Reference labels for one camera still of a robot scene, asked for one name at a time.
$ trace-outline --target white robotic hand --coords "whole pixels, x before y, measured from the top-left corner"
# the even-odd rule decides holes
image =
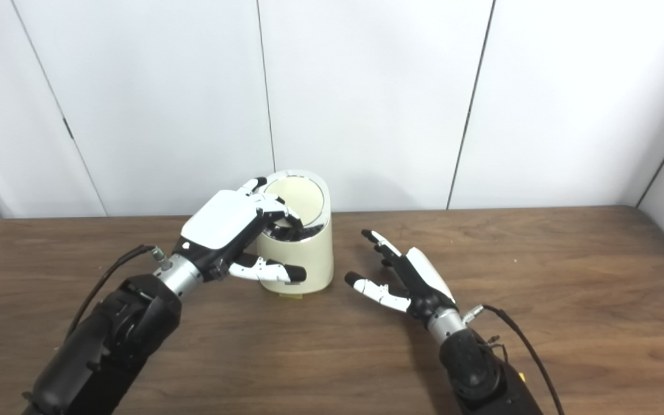
[[[351,271],[345,281],[353,289],[381,305],[408,312],[425,324],[438,310],[457,310],[450,289],[421,250],[413,247],[406,255],[401,255],[376,231],[364,229],[362,234],[376,244],[373,249],[384,257],[380,262],[396,271],[406,289],[380,285]]]
[[[217,192],[183,226],[171,263],[188,260],[203,281],[221,280],[228,275],[258,281],[305,281],[306,271],[301,266],[282,265],[243,252],[266,226],[277,220],[285,218],[293,227],[302,227],[299,215],[285,206],[283,199],[254,193],[266,182],[265,177],[258,177],[237,191]]]

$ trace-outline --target black joint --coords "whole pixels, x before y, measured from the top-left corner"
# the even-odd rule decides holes
[[[293,228],[295,228],[295,229],[304,228],[304,224],[303,224],[302,221],[299,220],[298,218],[294,218],[293,216],[289,215],[289,216],[286,218],[286,220],[287,220],[288,223],[290,223],[290,225],[293,226]]]
[[[378,240],[376,239],[376,237],[374,237],[374,233],[372,233],[372,231],[370,229],[362,229],[362,231],[360,231],[360,233],[362,234],[362,236],[365,236],[365,238],[368,241],[371,241],[374,244],[378,243]]]
[[[409,298],[409,291],[397,286],[389,286],[388,293],[394,295],[395,297],[402,297],[403,299]]]
[[[251,253],[243,252],[235,258],[235,263],[245,266],[245,268],[252,268],[258,262],[258,256]]]
[[[285,270],[291,282],[306,281],[306,268],[303,266],[285,265]]]
[[[357,281],[364,279],[364,276],[361,276],[359,273],[354,273],[353,271],[349,271],[345,275],[345,282],[348,283],[349,286],[354,286]]]

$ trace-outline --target fingertip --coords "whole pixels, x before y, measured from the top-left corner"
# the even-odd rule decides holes
[[[304,223],[301,221],[300,218],[297,218],[296,216],[288,216],[286,218],[287,222],[290,223],[293,228],[300,229],[304,228]]]
[[[306,268],[297,265],[286,265],[286,273],[290,282],[303,282],[306,281]]]
[[[365,236],[365,238],[366,238],[368,241],[371,241],[371,242],[373,242],[374,244],[377,244],[378,240],[376,239],[376,237],[374,237],[374,232],[371,231],[370,229],[362,229],[362,231],[360,231],[360,234],[361,234],[362,236]]]
[[[349,271],[347,274],[345,274],[345,282],[352,287],[355,286],[356,282],[364,279],[364,276],[361,276],[359,273],[355,273],[355,271]]]

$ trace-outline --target table surface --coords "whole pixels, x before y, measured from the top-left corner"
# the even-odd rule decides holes
[[[0,220],[0,414],[20,413],[71,317],[132,247],[169,249],[184,217]],[[664,413],[664,234],[629,207],[337,213],[335,276],[301,300],[229,278],[195,290],[181,326],[116,413],[458,413],[437,346],[419,323],[350,289],[380,268],[361,228],[422,249],[461,309],[507,310],[541,355],[565,412]],[[121,268],[103,297],[130,275]],[[546,414],[555,413],[519,338],[490,315]]]

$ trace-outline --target robot finger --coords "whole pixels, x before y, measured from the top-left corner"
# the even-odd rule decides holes
[[[237,191],[245,194],[245,196],[250,196],[252,192],[256,191],[258,187],[265,186],[268,183],[268,179],[265,177],[255,177],[255,179],[250,179],[247,183],[243,184]]]
[[[389,287],[388,284],[376,284],[358,273],[352,273],[352,271],[345,276],[345,282],[369,299],[396,311],[406,312],[412,302],[404,290]]]
[[[274,194],[253,194],[251,196],[256,208],[263,211],[268,221],[287,220],[292,228],[302,228],[301,216],[292,208],[285,205],[285,201]]]
[[[406,288],[408,288],[411,292],[414,294],[418,295],[423,295],[427,290],[431,288],[429,284],[427,284],[426,279],[422,278],[422,275],[420,273],[420,268],[417,267],[420,263],[429,263],[426,259],[422,261],[420,256],[424,255],[421,254],[421,251],[417,250],[416,248],[413,248],[409,250],[409,253],[416,251],[421,255],[415,255],[415,258],[417,260],[417,263],[413,263],[410,258],[409,258],[409,253],[406,255],[401,255],[401,252],[399,252],[396,247],[389,242],[387,239],[385,239],[381,234],[379,234],[376,231],[371,231],[370,229],[363,229],[361,231],[361,234],[368,239],[371,242],[374,242],[376,246],[374,246],[374,249],[376,249],[377,252],[383,255],[384,259],[380,261],[380,263],[383,266],[389,266],[392,267],[394,271],[396,271],[396,275],[398,275],[398,278],[401,279],[401,282],[403,283]],[[424,267],[423,269],[429,273],[430,268],[433,270],[432,266],[430,267]]]
[[[306,270],[303,266],[284,265],[247,252],[240,253],[228,271],[230,276],[256,281],[295,283],[306,280]]]
[[[386,259],[391,260],[391,256],[401,257],[401,252],[399,252],[391,242],[388,242],[388,239],[385,239],[378,232],[371,231],[370,229],[362,229],[360,233],[362,236],[365,236],[368,241],[376,244],[373,249],[375,249],[376,252],[382,253]]]

